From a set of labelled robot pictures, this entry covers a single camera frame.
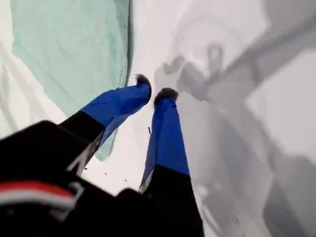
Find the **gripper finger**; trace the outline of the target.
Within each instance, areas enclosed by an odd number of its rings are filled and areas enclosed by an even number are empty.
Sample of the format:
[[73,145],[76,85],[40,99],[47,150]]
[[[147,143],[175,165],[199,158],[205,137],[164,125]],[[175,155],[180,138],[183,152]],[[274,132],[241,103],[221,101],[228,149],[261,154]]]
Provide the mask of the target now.
[[135,85],[102,93],[60,125],[94,144],[94,154],[129,116],[149,102],[151,94],[149,80],[138,74]]
[[154,99],[152,130],[140,192],[154,203],[165,236],[202,237],[179,114],[178,92],[163,88]]

